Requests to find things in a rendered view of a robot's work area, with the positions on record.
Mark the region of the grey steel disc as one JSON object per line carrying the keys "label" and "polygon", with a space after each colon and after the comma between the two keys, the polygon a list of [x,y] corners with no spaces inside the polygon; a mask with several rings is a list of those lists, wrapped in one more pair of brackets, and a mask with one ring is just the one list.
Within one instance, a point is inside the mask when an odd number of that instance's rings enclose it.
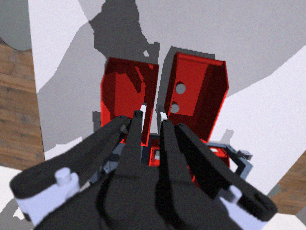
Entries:
{"label": "grey steel disc", "polygon": [[176,103],[173,103],[170,111],[172,113],[177,113],[179,111],[179,106]]}
{"label": "grey steel disc", "polygon": [[185,90],[186,90],[186,87],[185,87],[184,84],[177,84],[177,85],[176,85],[175,91],[176,91],[178,94],[184,93]]}

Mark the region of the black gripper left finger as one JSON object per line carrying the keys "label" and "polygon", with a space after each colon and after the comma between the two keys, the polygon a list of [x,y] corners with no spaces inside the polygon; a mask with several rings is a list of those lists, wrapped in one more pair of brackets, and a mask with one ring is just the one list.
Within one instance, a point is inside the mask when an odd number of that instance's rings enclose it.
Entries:
{"label": "black gripper left finger", "polygon": [[128,133],[105,198],[104,218],[110,230],[130,227],[138,205],[146,106],[134,110],[133,119],[117,116],[66,152],[15,175],[9,187],[24,218],[36,227],[77,195]]}

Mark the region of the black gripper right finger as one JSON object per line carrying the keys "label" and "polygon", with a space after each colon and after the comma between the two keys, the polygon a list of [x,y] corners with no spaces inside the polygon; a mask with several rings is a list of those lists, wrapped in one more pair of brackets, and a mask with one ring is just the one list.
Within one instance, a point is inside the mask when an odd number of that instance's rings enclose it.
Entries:
{"label": "black gripper right finger", "polygon": [[205,219],[189,168],[203,192],[243,230],[261,230],[278,213],[269,197],[234,173],[188,126],[173,125],[163,105],[158,107],[157,129],[159,166],[166,165],[169,216],[175,230],[199,230]]}

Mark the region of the red bin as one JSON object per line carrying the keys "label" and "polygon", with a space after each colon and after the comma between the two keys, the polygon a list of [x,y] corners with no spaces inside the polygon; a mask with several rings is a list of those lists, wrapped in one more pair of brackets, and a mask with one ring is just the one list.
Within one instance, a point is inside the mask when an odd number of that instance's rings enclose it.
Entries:
{"label": "red bin", "polygon": [[[177,84],[185,85],[184,93],[175,91]],[[175,55],[165,113],[173,125],[187,125],[204,143],[208,143],[228,89],[226,62],[184,53]],[[170,111],[173,103],[179,106],[177,113]]]}
{"label": "red bin", "polygon": [[[224,163],[226,163],[229,167],[230,167],[230,160],[227,154],[225,154],[221,149],[219,149],[218,147],[214,147],[214,146],[208,146]],[[194,183],[200,188],[199,184],[197,184],[196,179],[194,177],[194,175],[192,174],[190,168],[189,171],[191,173],[192,179],[194,181]],[[195,180],[194,180],[195,179]],[[200,188],[201,189],[201,188]],[[202,189],[201,189],[202,190]]]}
{"label": "red bin", "polygon": [[[149,157],[148,157],[147,165],[159,166],[159,160],[154,159],[156,149],[159,149],[159,140],[158,139],[151,139],[151,145],[150,145],[150,151],[149,151]],[[150,161],[149,161],[149,158],[150,158]]]}
{"label": "red bin", "polygon": [[141,146],[148,146],[158,72],[159,68],[150,63],[108,60],[101,81],[101,127],[120,115],[133,119],[134,110],[147,103]]}

